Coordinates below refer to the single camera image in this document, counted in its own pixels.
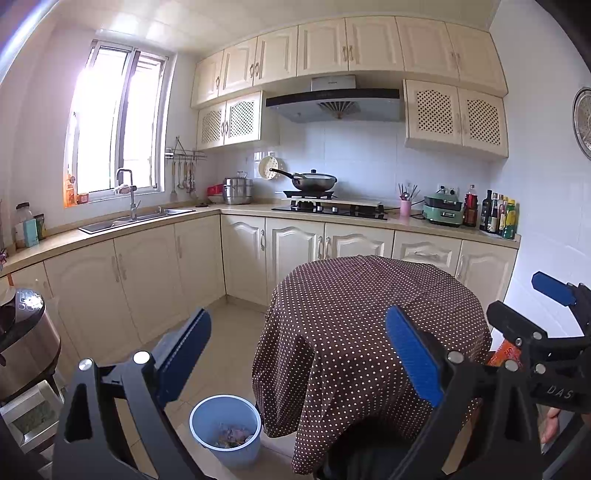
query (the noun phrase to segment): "window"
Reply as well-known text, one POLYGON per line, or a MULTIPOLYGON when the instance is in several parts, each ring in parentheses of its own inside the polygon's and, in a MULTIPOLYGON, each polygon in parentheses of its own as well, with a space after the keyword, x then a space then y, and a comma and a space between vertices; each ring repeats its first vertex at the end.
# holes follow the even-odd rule
POLYGON ((113 197, 129 183, 115 178, 129 168, 139 192, 158 189, 166 57, 95 41, 72 100, 66 158, 78 193, 113 197))

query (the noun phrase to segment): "blue gripper pad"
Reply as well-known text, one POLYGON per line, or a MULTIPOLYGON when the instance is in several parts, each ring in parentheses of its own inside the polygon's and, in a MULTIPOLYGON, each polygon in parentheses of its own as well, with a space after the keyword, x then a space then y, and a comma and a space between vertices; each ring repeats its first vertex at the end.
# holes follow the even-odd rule
POLYGON ((199 309, 179 330, 164 335, 154 347, 156 399, 160 407, 178 399, 211 334, 211 317, 199 309))
POLYGON ((390 307, 386 313, 386 332, 417 395, 437 407, 443 398, 437 363, 415 327, 397 306, 390 307))
POLYGON ((534 273, 534 276, 531 277, 531 285, 535 290, 543 293, 565 307, 576 303, 573 291, 568 285, 565 285, 561 281, 558 281, 545 273, 534 273))

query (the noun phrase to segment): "sink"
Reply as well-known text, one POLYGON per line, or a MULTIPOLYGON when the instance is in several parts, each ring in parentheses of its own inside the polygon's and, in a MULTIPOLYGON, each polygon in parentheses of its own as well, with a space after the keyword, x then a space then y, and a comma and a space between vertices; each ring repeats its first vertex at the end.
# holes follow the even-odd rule
POLYGON ((169 208, 169 209, 158 209, 154 213, 146 213, 144 215, 138 215, 136 220, 132 220, 131 217, 120 217, 114 220, 106 220, 104 222, 91 223, 90 225, 81 226, 78 230, 84 233, 98 233, 112 228, 120 226, 131 225, 132 223, 142 223, 155 218, 170 217, 173 215, 180 215, 181 213, 192 212, 189 208, 169 208))

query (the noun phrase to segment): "wok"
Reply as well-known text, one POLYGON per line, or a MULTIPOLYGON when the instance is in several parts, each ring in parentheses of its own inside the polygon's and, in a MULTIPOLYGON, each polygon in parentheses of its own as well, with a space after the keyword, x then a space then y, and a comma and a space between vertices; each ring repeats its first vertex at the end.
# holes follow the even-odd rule
POLYGON ((336 177, 324 173, 316 173, 316 170, 310 170, 310 173, 289 173, 277 168, 269 168, 291 178, 291 182, 298 190, 307 190, 311 192, 326 192, 335 186, 336 177))

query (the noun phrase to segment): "ceiling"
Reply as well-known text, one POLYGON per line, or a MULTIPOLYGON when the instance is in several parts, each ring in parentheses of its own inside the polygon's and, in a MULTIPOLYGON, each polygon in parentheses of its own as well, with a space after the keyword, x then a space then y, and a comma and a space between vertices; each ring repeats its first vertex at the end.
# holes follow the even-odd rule
POLYGON ((204 57, 279 27, 347 15, 403 14, 488 30, 500 0, 61 0, 55 13, 204 57))

